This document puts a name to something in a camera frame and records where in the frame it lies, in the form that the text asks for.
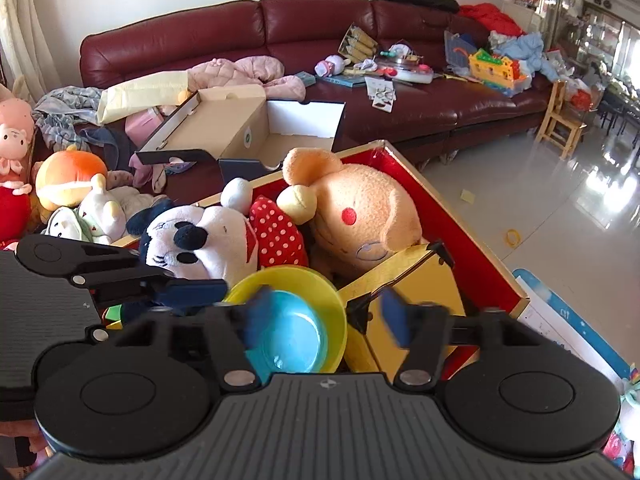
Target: peach stuffed animal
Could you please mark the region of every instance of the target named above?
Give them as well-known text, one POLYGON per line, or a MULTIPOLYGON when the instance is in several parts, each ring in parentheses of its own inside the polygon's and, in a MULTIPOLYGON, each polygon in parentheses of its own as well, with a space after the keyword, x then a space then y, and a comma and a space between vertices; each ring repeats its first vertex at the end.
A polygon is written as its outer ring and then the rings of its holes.
POLYGON ((294 148, 282 173, 290 187, 278 206, 296 223, 310 219, 311 266, 328 278, 354 279, 422 240, 413 200, 381 171, 343 164, 327 150, 294 148))

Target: beige curtain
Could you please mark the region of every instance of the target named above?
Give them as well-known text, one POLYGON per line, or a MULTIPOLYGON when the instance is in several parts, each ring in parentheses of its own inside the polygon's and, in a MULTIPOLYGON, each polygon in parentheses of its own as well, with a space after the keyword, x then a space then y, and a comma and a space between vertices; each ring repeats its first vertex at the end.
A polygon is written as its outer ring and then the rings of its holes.
POLYGON ((37 102, 61 85, 33 0, 0 0, 0 43, 8 63, 5 68, 14 80, 24 76, 23 99, 37 102))

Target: tiled floor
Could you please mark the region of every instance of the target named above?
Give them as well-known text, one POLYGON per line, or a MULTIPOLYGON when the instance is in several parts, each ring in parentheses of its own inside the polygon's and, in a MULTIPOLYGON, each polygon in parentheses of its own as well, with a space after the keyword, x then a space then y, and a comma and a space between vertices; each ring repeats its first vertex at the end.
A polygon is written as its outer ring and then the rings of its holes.
POLYGON ((595 129, 562 161, 549 143, 514 134, 462 150, 448 166, 434 160, 424 175, 509 270, 530 270, 640 364, 640 141, 633 149, 632 140, 595 129), (463 189, 473 204, 460 199, 463 189), (516 248, 508 229, 520 234, 516 248))

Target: black plush nose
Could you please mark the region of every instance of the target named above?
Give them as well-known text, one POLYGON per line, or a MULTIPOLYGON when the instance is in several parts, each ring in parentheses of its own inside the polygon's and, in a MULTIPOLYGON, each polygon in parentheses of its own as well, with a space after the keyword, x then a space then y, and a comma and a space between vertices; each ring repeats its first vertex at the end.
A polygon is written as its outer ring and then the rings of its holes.
POLYGON ((174 235, 174 243, 185 251, 196 251, 207 242, 207 231, 187 223, 178 228, 174 235))

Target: blue plastic bowl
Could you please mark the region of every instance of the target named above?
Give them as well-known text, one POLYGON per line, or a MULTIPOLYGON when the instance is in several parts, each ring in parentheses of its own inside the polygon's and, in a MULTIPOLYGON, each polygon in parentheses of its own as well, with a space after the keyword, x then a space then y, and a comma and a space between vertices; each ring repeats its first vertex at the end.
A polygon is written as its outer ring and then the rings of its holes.
POLYGON ((319 372, 327 351, 324 324, 299 296, 284 290, 271 293, 273 315, 257 345, 246 355, 266 382, 273 372, 319 372))

